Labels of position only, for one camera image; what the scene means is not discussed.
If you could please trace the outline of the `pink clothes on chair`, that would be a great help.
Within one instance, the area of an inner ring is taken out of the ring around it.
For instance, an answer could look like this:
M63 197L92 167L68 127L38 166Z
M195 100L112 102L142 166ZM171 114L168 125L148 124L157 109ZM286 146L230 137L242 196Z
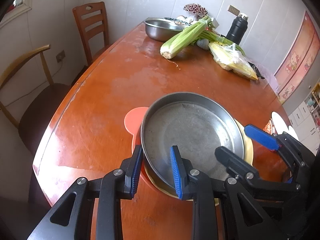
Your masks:
M279 85L276 77L272 72L266 68L263 64L259 63L258 61L255 61L249 57L246 57L246 60L252 64L254 64L257 69L259 70L260 74L266 79L268 84L271 86L273 91L278 95L279 93Z

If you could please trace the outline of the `white wall socket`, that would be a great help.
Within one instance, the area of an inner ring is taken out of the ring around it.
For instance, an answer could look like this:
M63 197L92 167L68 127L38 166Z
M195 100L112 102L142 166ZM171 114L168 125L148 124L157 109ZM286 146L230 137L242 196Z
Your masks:
M240 10L232 5L229 5L227 10L235 16L239 16L240 14Z

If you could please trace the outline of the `white storage shelf cabinet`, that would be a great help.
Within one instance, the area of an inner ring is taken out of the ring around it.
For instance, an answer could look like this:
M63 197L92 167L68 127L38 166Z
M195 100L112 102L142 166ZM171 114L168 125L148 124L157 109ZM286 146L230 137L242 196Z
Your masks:
M319 81L289 115L289 121L289 129L293 129L298 140L316 155L319 150Z

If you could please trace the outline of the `thin green celery bunch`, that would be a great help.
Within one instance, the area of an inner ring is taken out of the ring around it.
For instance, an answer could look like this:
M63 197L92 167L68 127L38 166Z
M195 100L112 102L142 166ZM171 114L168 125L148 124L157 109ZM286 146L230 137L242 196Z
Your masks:
M228 40L226 37L221 36L221 35L217 35L214 32L208 31L208 30L204 30L198 38L196 38L191 44L196 44L196 41L199 39L207 39L209 41L209 43L212 42L218 42L221 44L224 44L225 46L232 46L234 44L233 41Z

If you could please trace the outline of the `orange plastic plate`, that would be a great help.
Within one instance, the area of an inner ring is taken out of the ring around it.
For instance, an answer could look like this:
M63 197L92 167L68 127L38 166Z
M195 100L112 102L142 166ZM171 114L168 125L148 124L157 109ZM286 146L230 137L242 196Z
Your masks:
M136 145L141 145L140 127L147 110L148 110L148 107L136 107L130 110L125 115L125 118L124 118L125 129L129 134L132 135L132 142L131 142L132 153L134 152ZM152 181L149 179L149 176L145 170L145 159L143 159L143 162L142 162L140 177L148 185L149 188L153 189L154 191L156 190L156 187L154 186Z

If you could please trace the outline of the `small red white paper bowl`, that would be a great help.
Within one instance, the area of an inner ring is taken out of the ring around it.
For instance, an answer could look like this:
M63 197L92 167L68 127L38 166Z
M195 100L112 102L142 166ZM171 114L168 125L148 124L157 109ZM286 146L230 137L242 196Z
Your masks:
M299 141L298 135L291 125L288 126L287 133Z

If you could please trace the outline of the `red white chopstick bundle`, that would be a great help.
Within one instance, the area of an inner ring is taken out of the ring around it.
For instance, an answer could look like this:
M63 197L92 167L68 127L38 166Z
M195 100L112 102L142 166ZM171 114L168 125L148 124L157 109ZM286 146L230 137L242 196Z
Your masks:
M208 15L208 10L205 7L202 7L196 3L189 3L183 7L183 10L186 11L189 15L196 17L203 17Z

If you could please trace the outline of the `brown wooden slat chair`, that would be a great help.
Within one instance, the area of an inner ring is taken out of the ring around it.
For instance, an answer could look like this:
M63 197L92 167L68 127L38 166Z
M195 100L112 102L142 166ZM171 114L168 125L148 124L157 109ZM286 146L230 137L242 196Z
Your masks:
M111 44L109 42L107 12L105 3L103 1L87 3L74 7L72 9L72 12L80 34L87 61L87 65L82 68L80 73L73 80L72 85L75 85L75 83L89 68L89 66L104 51L106 51L111 46ZM103 47L99 49L95 54L92 54L89 41L100 34L103 36Z

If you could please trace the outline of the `large red white paper bowl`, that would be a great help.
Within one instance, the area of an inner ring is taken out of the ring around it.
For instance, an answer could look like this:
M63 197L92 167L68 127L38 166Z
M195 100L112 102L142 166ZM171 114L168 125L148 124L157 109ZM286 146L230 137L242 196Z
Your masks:
M272 112L271 118L263 128L263 131L270 135L280 135L283 132L288 133L289 129L283 118L277 112Z

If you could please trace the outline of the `steel plate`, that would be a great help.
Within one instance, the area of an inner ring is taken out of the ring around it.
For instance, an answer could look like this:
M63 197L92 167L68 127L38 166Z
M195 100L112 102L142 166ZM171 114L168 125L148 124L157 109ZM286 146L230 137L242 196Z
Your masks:
M140 137L150 177L157 186L175 195L170 149L214 179L225 180L226 169L214 154L224 146L245 156L245 143L234 118L215 101L191 92L177 92L155 101L144 115Z

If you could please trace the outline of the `wall outlet near floor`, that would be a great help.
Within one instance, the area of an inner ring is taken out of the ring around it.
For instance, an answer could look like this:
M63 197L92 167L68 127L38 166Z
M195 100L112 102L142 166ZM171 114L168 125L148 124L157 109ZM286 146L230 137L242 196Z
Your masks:
M65 58L65 51L62 50L61 52L59 52L57 55L56 55L56 61L57 63L60 63L63 61L63 59Z

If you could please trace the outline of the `thick celery bunch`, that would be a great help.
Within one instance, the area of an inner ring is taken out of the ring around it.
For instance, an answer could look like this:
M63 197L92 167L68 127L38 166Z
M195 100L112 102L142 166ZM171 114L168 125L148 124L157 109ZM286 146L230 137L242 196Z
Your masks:
M167 40L160 48L160 54L167 60L173 59L180 51L197 39L212 23L210 16L204 16L194 24Z

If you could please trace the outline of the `yellow plate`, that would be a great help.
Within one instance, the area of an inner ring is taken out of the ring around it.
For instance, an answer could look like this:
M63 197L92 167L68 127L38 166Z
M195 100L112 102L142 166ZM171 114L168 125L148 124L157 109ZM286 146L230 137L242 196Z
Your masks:
M245 153L244 153L244 161L247 162L249 165L253 164L253 143L252 140L245 135L244 132L244 126L238 122L238 120L235 120L238 127L240 128L240 132L242 135L242 138L244 140L244 146L245 146ZM153 172L153 170L150 167L147 167L147 161L144 161L143 169L142 169L142 179L144 180L147 185L155 190L159 191L169 197L177 199L177 195L175 192L175 189L168 186L166 183L164 183L160 178L156 176L156 174Z

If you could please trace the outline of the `yellow noodles plastic bag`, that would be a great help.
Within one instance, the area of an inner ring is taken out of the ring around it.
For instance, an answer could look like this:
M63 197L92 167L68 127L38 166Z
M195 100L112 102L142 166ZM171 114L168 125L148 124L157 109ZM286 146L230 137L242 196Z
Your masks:
M248 61L237 50L236 44L226 45L220 42L210 42L208 45L214 61L224 70L233 71L236 74L251 80L257 80L257 74Z

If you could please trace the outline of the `grey netted fruit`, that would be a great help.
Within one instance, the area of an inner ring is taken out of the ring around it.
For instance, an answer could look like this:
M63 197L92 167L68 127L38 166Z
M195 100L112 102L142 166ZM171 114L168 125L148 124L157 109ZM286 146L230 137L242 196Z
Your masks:
M199 48L203 50L209 50L209 41L205 38L197 40L196 44Z

